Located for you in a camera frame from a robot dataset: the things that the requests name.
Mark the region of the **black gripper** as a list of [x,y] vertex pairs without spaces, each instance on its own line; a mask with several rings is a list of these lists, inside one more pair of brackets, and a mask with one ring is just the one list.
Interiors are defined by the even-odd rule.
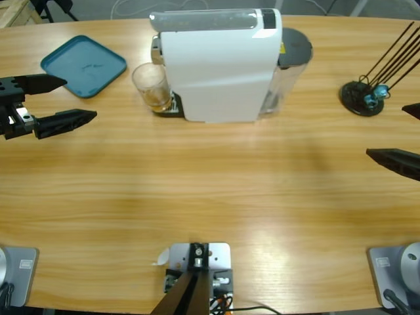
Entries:
[[8,140],[34,132],[44,139],[88,124],[96,111],[73,109],[35,119],[24,107],[26,95],[49,93],[67,83],[46,73],[1,78],[1,135]]

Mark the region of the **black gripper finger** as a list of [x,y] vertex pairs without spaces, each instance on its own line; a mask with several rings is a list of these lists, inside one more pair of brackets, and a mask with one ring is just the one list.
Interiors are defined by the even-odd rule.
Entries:
[[420,103],[408,104],[402,107],[402,111],[408,113],[409,115],[420,119]]
[[419,154],[397,148],[368,148],[366,154],[386,169],[419,181]]

